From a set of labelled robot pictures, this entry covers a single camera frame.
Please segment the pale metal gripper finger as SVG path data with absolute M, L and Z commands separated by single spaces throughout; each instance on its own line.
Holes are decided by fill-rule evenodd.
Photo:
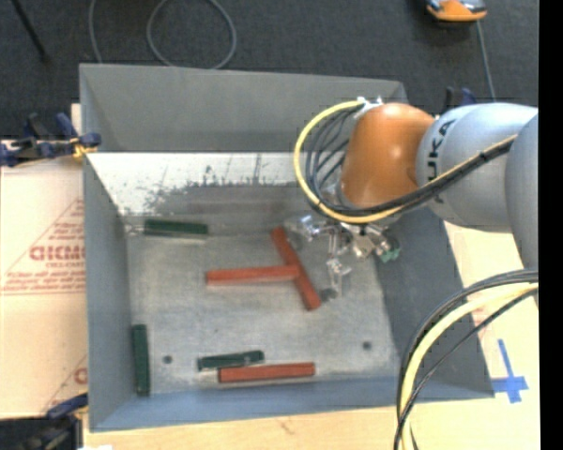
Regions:
M 350 275 L 352 268 L 344 265 L 338 258 L 326 261 L 327 285 L 320 291 L 323 301 L 330 301 L 342 297 L 350 288 Z
M 283 227 L 293 236 L 306 242 L 323 237 L 330 232 L 326 221 L 315 218 L 312 214 L 300 214 L 288 217 L 283 222 Z

